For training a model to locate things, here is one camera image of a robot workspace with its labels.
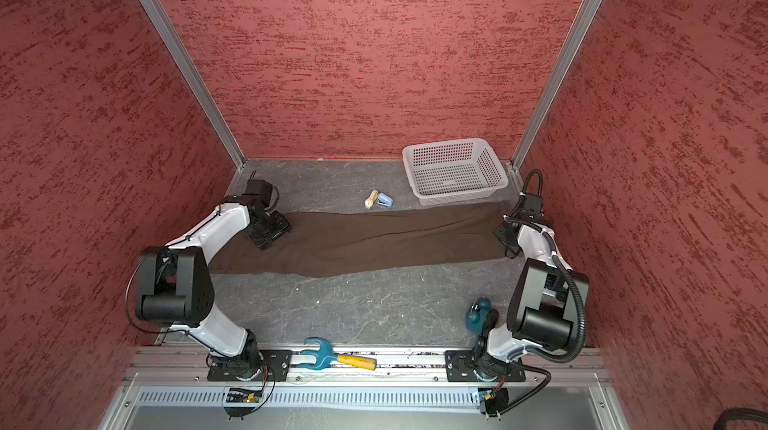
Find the brown trousers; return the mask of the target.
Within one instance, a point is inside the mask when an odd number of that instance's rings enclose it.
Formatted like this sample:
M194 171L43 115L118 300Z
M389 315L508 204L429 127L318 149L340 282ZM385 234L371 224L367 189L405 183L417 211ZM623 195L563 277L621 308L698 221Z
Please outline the brown trousers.
M508 201L371 213L294 212L292 230L260 250L243 232L213 258L214 275L297 274L326 278L365 271L503 258L494 235Z

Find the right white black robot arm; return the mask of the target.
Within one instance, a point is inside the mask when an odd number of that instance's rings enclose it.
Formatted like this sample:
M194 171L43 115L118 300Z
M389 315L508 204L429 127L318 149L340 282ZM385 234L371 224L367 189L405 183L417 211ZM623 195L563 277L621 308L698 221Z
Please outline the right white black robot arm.
M477 336L473 372L482 381L495 381L513 373L524 355L557 364L573 361L586 343L588 278L566 262L554 231L542 222L506 216L495 234L525 262L503 327L486 297L466 312L465 325Z

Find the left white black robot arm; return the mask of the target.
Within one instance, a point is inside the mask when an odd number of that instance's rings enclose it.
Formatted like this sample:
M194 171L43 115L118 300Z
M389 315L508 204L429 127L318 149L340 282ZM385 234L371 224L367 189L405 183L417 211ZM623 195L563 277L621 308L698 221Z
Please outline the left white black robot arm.
M146 248L129 278L124 296L135 294L133 326L140 321L178 333L208 351L212 365L239 381L265 381L269 366L254 333L231 320L216 303L209 264L220 250L244 234L259 250L268 249L291 225L276 209L273 190L229 196L182 236Z

